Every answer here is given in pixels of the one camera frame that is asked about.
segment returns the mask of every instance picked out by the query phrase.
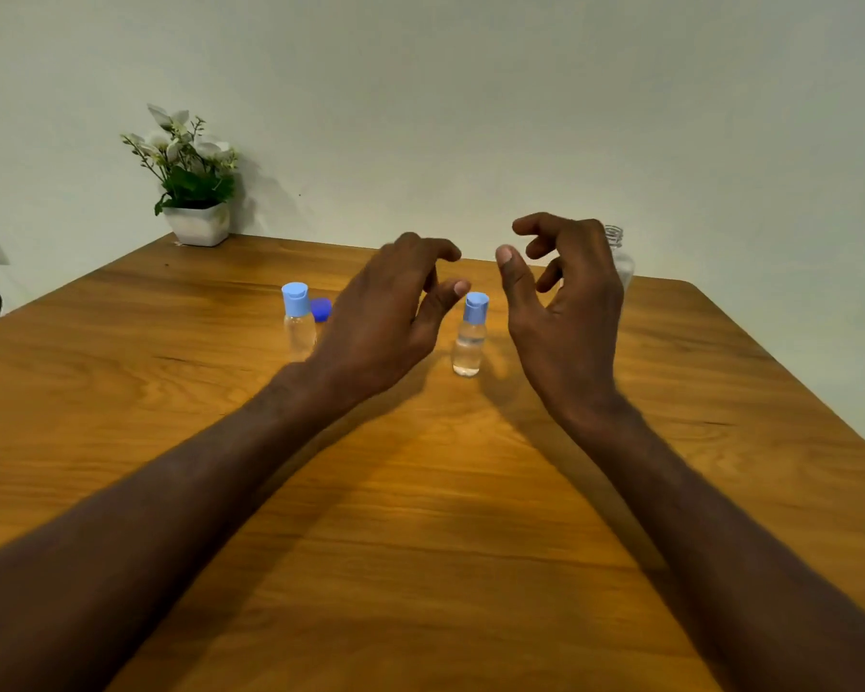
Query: transparent bottle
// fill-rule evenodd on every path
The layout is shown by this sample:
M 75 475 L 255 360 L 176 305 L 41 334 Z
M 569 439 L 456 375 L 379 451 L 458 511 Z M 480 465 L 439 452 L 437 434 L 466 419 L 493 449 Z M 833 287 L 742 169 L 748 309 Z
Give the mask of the transparent bottle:
M 282 299 L 285 301 L 285 333 L 288 336 L 290 360 L 305 360 L 311 355 L 317 339 L 308 285 L 300 281 L 286 284 L 282 287 Z
M 624 231 L 618 226 L 606 226 L 606 239 L 611 247 L 611 257 L 615 261 L 615 271 L 622 279 L 624 290 L 628 290 L 628 284 L 634 277 L 634 258 L 622 249 L 622 236 Z
M 472 291 L 465 299 L 465 318 L 458 326 L 458 337 L 452 348 L 452 370 L 459 376 L 474 376 L 481 371 L 484 354 L 484 339 L 487 336 L 487 306 L 490 298 L 486 293 Z

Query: bottle neck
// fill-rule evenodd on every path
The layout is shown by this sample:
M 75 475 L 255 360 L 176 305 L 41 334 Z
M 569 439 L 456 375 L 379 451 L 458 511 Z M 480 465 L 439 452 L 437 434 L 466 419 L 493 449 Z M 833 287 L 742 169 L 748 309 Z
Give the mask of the bottle neck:
M 609 247 L 612 250 L 617 250 L 622 246 L 622 237 L 624 231 L 618 226 L 606 226 L 606 240 L 609 241 Z

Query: wood grain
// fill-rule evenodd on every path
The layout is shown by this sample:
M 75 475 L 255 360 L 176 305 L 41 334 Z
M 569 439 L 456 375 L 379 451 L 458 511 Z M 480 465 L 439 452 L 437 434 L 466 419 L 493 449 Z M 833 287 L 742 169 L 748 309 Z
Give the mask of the wood grain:
M 333 298 L 370 255 L 167 237 L 1 319 L 0 544 L 237 407 L 285 359 L 280 286 Z M 492 297 L 481 374 L 451 372 L 453 312 L 429 360 L 305 450 L 113 689 L 718 689 L 659 555 L 522 375 L 495 265 L 441 271 Z M 616 371 L 865 606 L 864 441 L 685 282 L 634 280 Z

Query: white square pot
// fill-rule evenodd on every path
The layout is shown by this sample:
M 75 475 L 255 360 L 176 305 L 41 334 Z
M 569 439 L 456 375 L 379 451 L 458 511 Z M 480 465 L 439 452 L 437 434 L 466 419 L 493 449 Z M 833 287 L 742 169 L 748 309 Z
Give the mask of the white square pot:
M 212 208 L 164 208 L 163 215 L 184 245 L 214 247 L 228 237 L 231 211 L 227 204 Z

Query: fingernail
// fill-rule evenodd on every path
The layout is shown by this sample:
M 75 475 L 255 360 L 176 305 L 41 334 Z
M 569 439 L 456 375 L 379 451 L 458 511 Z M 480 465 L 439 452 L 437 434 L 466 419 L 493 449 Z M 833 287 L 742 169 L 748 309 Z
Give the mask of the fingernail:
M 509 245 L 500 245 L 496 249 L 496 264 L 503 266 L 511 259 L 513 259 L 513 248 Z

